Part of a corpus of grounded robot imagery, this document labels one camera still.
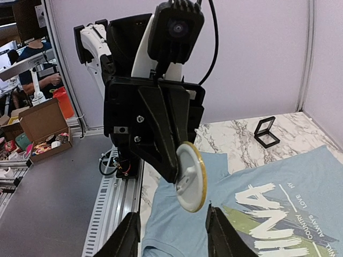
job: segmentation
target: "small screw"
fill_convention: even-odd
[[[141,138],[140,138],[139,136],[136,136],[136,137],[135,137],[135,142],[136,142],[136,143],[139,143],[140,140],[141,140]]]
[[[137,122],[138,123],[142,123],[144,121],[144,117],[142,117],[142,116],[138,116],[137,117]]]

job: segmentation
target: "round disc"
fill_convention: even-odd
[[[190,142],[176,150],[180,173],[176,180],[176,196],[181,206],[190,213],[199,211],[205,203],[207,176],[203,158]]]

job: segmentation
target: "open cardboard box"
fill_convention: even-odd
[[[39,155],[32,156],[31,153],[32,162],[38,162],[72,147],[71,131],[65,122],[57,99],[48,100],[21,112],[19,120],[25,134],[33,144],[32,151],[37,144],[45,141],[52,134],[55,136],[63,132],[69,134],[67,143]]]

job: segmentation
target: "light blue t-shirt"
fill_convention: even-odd
[[[210,200],[259,256],[343,256],[343,165],[325,146],[220,180],[212,175],[227,165],[212,156],[204,155],[207,203],[198,213],[184,211],[173,185],[160,181],[143,257],[208,257]]]

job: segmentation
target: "printed graphic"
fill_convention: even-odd
[[[338,240],[324,233],[319,218],[307,211],[300,195],[292,195],[292,202],[285,189],[290,183],[248,186],[236,193],[236,203],[242,210],[222,206],[226,217],[238,231],[244,242],[259,256],[336,257],[338,252],[332,244]],[[267,192],[281,190],[284,199],[272,199]]]

